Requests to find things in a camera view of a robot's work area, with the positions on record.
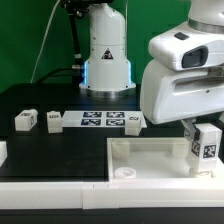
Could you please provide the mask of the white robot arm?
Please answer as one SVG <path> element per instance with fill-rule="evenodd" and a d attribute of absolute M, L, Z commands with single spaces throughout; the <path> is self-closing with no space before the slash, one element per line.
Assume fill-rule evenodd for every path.
<path fill-rule="evenodd" d="M 135 88 L 125 55 L 125 20 L 107 4 L 90 7 L 90 57 L 83 93 L 116 97 Z M 224 112 L 224 0 L 191 0 L 188 20 L 150 40 L 140 109 L 154 124 L 180 120 L 199 136 L 193 119 Z"/>

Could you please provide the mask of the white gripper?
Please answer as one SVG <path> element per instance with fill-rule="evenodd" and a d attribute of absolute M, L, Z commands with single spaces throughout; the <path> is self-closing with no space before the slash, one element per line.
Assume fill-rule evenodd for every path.
<path fill-rule="evenodd" d="M 184 137 L 197 141 L 195 117 L 224 111 L 224 78 L 207 69 L 176 72 L 152 60 L 143 73 L 140 109 L 153 124 L 181 120 Z"/>

